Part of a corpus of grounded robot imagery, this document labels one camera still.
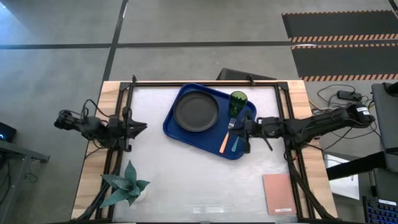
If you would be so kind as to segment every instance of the green succulent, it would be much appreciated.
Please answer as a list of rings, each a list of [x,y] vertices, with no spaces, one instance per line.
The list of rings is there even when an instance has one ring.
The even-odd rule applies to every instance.
[[[114,189],[111,196],[104,200],[100,208],[113,205],[122,200],[127,200],[129,205],[140,196],[141,192],[149,184],[146,180],[137,180],[136,169],[132,166],[131,161],[124,171],[124,178],[116,175],[103,174],[102,178]]]

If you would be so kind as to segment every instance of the floor tile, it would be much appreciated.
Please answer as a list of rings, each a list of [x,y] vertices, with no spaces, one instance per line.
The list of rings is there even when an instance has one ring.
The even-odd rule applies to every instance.
[[[25,180],[11,223],[70,218],[87,140],[53,122],[60,110],[98,99],[107,56],[105,49],[0,50],[0,120],[17,129],[16,144],[51,155],[48,164],[32,163],[39,180]]]
[[[373,0],[131,0],[126,42],[287,40],[282,13],[391,9]]]
[[[112,42],[122,0],[5,0],[0,44]]]
[[[215,80],[222,68],[298,79],[290,47],[118,49],[110,80]]]

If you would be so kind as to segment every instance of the keyboard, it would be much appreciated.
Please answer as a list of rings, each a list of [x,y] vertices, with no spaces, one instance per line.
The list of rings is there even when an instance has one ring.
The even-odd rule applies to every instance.
[[[364,200],[365,222],[372,224],[398,223],[398,207],[396,203],[381,203],[375,200]]]

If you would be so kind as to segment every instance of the blue tray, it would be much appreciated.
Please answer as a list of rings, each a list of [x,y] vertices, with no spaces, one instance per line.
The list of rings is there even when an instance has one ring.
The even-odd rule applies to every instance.
[[[205,91],[211,94],[216,101],[218,102],[218,106],[220,107],[220,112],[218,116],[217,122],[206,131],[202,132],[191,132],[181,128],[174,119],[173,116],[173,108],[174,104],[178,98],[182,95],[189,93],[191,91]],[[238,146],[236,147],[235,152],[233,152],[232,146],[235,143],[237,135],[230,134],[228,138],[228,142],[226,144],[224,153],[220,153],[220,147],[223,143],[225,134],[228,131],[228,124],[230,121],[229,117],[229,94],[207,88],[203,85],[199,85],[196,83],[185,84],[181,87],[180,92],[178,93],[175,101],[168,113],[166,120],[163,123],[163,131],[164,133],[174,139],[180,140],[192,146],[198,147],[200,149],[206,150],[208,152],[214,153],[216,155],[222,156],[227,159],[239,159],[243,156],[244,150],[244,141],[239,138]],[[256,107],[253,103],[248,101],[247,105],[243,108],[242,112],[240,112],[239,116],[236,118],[236,122],[241,121],[244,118],[245,111],[250,111],[252,117],[256,117]]]

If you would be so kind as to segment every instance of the wooden table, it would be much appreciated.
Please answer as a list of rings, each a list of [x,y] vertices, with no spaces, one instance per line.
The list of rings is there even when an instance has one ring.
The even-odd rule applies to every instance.
[[[141,81],[138,83],[151,83],[153,81]],[[180,82],[209,82],[209,81],[180,81]],[[304,82],[301,80],[278,80],[278,81],[256,81],[256,82],[287,82],[289,84],[290,99],[293,106],[294,116],[297,119],[307,118],[312,115],[310,105],[308,102],[307,92],[305,90]],[[118,97],[120,82],[104,82],[101,94],[99,97],[98,107],[105,114],[114,114],[116,107],[116,100]],[[311,144],[319,146],[318,141],[313,140]],[[95,146],[90,143],[86,153],[94,151]],[[311,191],[314,193],[318,201],[326,208],[326,210],[337,217],[335,203],[331,194],[328,176],[326,174],[325,164],[323,163],[322,152],[318,149],[306,147],[302,150],[305,168],[308,177],[308,183]],[[104,170],[104,162],[106,159],[106,151],[98,151],[92,154],[89,159],[83,164],[83,170],[80,177],[80,183],[76,194],[75,204],[71,218],[79,217],[87,208],[87,206],[95,198],[101,185],[101,176]],[[303,208],[304,217],[308,217],[306,211],[306,201],[303,193],[300,190],[300,199]]]

